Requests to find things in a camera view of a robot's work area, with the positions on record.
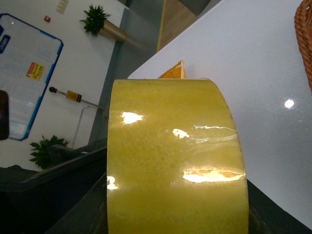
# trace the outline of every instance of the yellow sign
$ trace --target yellow sign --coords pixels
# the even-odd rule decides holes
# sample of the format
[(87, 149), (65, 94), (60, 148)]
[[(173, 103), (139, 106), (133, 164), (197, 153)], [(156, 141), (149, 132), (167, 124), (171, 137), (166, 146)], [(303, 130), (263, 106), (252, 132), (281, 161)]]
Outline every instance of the yellow sign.
[(27, 76), (35, 80), (40, 80), (41, 75), (43, 73), (43, 69), (44, 69), (44, 66), (37, 64), (35, 62), (32, 62), (27, 72)]
[(66, 98), (77, 102), (81, 101), (81, 95), (70, 90), (67, 91)]

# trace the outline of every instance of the notice board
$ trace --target notice board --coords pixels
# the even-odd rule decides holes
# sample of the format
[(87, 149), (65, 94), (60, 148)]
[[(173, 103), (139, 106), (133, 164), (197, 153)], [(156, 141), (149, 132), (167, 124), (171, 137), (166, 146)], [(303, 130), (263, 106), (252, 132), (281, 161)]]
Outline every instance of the notice board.
[(0, 89), (9, 95), (11, 139), (28, 137), (62, 48), (58, 38), (0, 14)]

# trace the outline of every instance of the black object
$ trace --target black object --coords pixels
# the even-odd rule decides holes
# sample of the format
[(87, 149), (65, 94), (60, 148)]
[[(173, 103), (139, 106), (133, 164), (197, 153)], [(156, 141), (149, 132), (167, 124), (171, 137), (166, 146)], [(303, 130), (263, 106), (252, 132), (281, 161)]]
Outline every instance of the black object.
[(54, 88), (54, 87), (50, 87), (50, 88), (49, 88), (49, 91), (50, 91), (51, 93), (57, 93), (58, 89), (56, 89), (56, 88)]
[(9, 138), (9, 96), (0, 90), (0, 140)]
[(106, 173), (106, 144), (73, 150), (75, 158), (42, 172), (0, 168), (0, 234), (47, 231)]

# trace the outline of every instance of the white wall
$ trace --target white wall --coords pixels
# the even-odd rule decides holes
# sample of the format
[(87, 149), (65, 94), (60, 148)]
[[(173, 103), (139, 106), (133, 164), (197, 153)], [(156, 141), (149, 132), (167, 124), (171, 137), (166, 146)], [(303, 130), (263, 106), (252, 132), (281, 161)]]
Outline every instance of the white wall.
[[(115, 42), (102, 36), (92, 37), (84, 33), (83, 10), (90, 4), (102, 5), (111, 14), (109, 20), (119, 26), (124, 6), (117, 0), (69, 0), (64, 14), (56, 11), (58, 0), (1, 0), (0, 13), (9, 13), (63, 41), (60, 54), (49, 87), (66, 92), (72, 90), (82, 98), (98, 103)], [(45, 16), (51, 18), (45, 22)], [(85, 108), (80, 122), (78, 136), (73, 140), (78, 127), (81, 110)], [(32, 141), (38, 142), (41, 135), (64, 137), (70, 147), (88, 143), (95, 109), (70, 101), (65, 96), (47, 91), (39, 108), (28, 139), (0, 142), (0, 167), (19, 165), (25, 169), (40, 170), (30, 162)]]

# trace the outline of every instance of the white table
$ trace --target white table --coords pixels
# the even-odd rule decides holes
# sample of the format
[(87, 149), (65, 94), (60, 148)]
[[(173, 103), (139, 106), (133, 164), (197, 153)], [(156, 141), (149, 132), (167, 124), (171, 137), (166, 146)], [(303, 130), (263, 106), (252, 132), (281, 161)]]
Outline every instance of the white table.
[(214, 81), (233, 114), (247, 178), (312, 229), (312, 95), (294, 29), (300, 3), (223, 0), (129, 78), (157, 78), (183, 59), (188, 78)]

